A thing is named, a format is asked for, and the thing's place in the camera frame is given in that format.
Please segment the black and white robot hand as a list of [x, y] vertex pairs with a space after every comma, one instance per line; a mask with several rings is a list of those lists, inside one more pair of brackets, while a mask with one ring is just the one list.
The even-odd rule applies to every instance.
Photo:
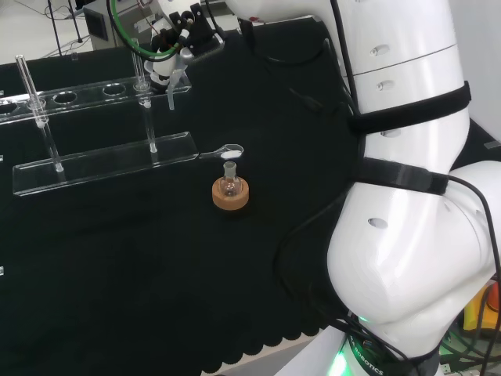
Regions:
[[152, 1], [155, 16], [150, 50], [171, 57], [150, 57], [145, 68], [153, 90], [166, 92], [171, 74], [224, 46], [223, 37], [209, 24], [200, 1]]

